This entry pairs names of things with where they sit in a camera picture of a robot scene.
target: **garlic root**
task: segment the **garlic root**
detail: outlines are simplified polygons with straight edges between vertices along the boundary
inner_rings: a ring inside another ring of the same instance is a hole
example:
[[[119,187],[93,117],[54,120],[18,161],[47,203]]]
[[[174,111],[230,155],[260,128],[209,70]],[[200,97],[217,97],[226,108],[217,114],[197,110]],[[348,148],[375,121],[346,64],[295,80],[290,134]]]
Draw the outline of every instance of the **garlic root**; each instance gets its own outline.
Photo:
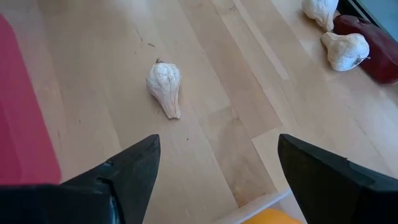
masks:
[[[338,0],[303,0],[302,8],[304,13],[310,19],[315,19],[325,31],[332,31],[337,4]]]
[[[361,34],[338,35],[327,32],[322,43],[328,49],[328,61],[336,71],[347,71],[369,55],[369,44]]]
[[[172,63],[156,60],[147,77],[147,87],[150,93],[162,105],[169,119],[180,119],[181,111],[178,105],[178,90],[181,84],[180,70]]]

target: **hardwood floor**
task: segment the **hardwood floor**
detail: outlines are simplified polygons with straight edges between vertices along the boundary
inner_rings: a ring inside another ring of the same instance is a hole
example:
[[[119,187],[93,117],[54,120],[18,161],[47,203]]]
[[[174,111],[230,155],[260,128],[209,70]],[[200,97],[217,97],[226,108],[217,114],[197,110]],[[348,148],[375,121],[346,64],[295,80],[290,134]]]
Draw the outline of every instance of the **hardwood floor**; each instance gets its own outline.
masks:
[[[290,133],[398,177],[398,87],[333,71],[293,0],[0,0],[68,180],[158,133],[145,223],[210,223],[288,185]],[[181,120],[146,89],[182,72]]]

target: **garlic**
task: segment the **garlic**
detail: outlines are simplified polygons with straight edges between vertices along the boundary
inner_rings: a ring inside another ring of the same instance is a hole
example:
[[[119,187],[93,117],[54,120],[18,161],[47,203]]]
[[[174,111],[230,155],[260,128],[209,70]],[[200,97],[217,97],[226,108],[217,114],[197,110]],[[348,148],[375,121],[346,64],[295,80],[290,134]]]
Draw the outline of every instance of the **garlic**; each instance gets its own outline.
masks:
[[[162,105],[169,119],[180,119],[181,111],[178,105],[178,90],[181,84],[180,70],[172,63],[164,63],[157,59],[147,78],[147,87]]]
[[[305,14],[315,19],[317,24],[326,31],[333,30],[333,16],[338,0],[303,0],[302,8]]]
[[[337,71],[350,70],[369,55],[369,44],[361,34],[338,35],[327,32],[321,40],[328,49],[328,61]]]

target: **orange object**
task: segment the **orange object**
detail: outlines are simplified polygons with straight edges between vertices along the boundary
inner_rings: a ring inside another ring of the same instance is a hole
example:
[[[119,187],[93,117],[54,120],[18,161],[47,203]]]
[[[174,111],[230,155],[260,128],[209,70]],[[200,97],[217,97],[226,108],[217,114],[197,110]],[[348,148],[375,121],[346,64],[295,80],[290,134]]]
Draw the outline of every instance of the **orange object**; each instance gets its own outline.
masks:
[[[244,224],[301,224],[301,222],[279,210],[267,208],[246,220]]]

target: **papery garlic skin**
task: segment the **papery garlic skin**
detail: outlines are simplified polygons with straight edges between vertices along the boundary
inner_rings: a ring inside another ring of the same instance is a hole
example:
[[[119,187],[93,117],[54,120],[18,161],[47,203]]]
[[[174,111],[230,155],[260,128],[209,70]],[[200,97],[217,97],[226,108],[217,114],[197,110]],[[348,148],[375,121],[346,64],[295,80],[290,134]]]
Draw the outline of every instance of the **papery garlic skin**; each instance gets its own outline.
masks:
[[[327,32],[321,40],[328,49],[328,61],[336,71],[351,70],[369,55],[369,44],[361,34],[338,35]]]
[[[332,31],[337,4],[338,0],[303,0],[302,9],[309,18],[315,19],[325,31]]]
[[[181,84],[181,73],[172,63],[157,60],[147,77],[147,87],[150,93],[162,105],[169,119],[180,119],[181,111],[178,105],[178,91]]]

